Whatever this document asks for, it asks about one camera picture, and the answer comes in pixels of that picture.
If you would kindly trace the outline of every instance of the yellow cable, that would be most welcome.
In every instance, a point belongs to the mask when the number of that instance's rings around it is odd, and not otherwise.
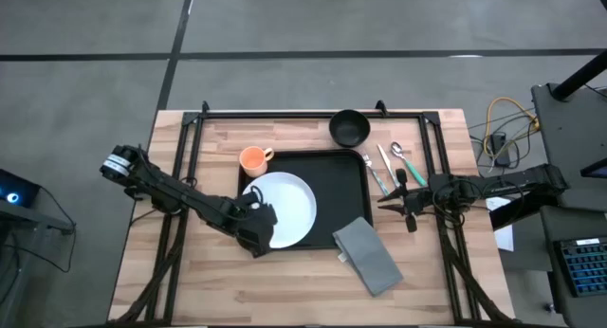
[[[524,109],[524,107],[517,101],[513,100],[512,98],[508,98],[508,97],[499,97],[496,98],[495,100],[491,101],[491,104],[489,105],[489,107],[487,108],[487,125],[485,127],[485,137],[483,138],[483,151],[485,152],[485,154],[487,154],[489,157],[496,157],[493,155],[493,153],[490,153],[488,148],[487,148],[487,142],[489,140],[489,131],[490,131],[490,122],[491,122],[491,109],[493,108],[493,105],[495,103],[497,103],[498,101],[509,101],[511,103],[513,103],[514,105],[518,106],[519,109],[521,109],[521,112],[526,114],[529,117],[529,120],[533,122],[533,131],[529,134],[533,134],[536,133],[538,131],[540,131],[540,122],[538,121],[537,117],[533,114],[531,114],[530,112],[528,112],[527,110]],[[520,136],[514,138],[514,140],[519,139],[521,137],[524,137],[526,134],[521,134]]]

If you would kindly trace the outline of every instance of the wooden table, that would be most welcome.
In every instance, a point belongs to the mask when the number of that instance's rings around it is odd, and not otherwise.
[[[158,113],[150,159],[170,173],[182,117],[181,111]],[[451,172],[477,174],[469,133],[462,110],[440,110]],[[419,125],[413,119],[372,119],[372,132],[360,149],[374,162],[390,189],[392,179],[381,160],[377,144],[384,149],[398,141],[406,156],[427,177]],[[235,196],[238,154],[249,145],[281,150],[337,148],[325,119],[218,119],[205,120],[198,158],[197,189],[207,194]],[[440,166],[435,141],[434,163]],[[186,173],[189,152],[183,164]],[[391,156],[394,166],[402,162]],[[174,324],[197,325],[388,325],[452,323],[443,260],[433,216],[418,219],[418,231],[408,233],[404,219],[395,212],[379,210],[382,196],[368,174],[375,229],[394,258],[404,281],[372,298],[355,271],[338,260],[335,250],[273,252],[253,260],[248,252],[190,215]],[[418,187],[412,177],[408,188]],[[151,208],[136,206],[134,216]],[[513,317],[504,270],[485,210],[466,214],[464,231],[472,272],[488,295]],[[138,221],[129,231],[114,294],[110,319],[123,314],[149,281],[154,267],[161,214]],[[462,307],[467,313],[466,293],[458,282]],[[165,284],[159,308],[164,305]]]

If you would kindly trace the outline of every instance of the mug handle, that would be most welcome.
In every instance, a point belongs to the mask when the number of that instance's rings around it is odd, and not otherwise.
[[[267,148],[264,150],[264,155],[266,156],[266,161],[269,161],[274,157],[274,150],[272,148]]]

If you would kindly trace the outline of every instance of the black bowl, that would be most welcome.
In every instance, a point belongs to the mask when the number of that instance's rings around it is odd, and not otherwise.
[[[337,144],[354,148],[362,143],[371,132],[369,119],[355,110],[341,110],[329,121],[329,132]]]

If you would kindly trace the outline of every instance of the white plate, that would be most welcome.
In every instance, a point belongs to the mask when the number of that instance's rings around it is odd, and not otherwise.
[[[312,229],[316,220],[316,198],[310,187],[291,173],[267,173],[253,180],[243,191],[250,192],[257,186],[264,202],[271,204],[278,224],[269,241],[272,248],[292,246],[301,241]]]

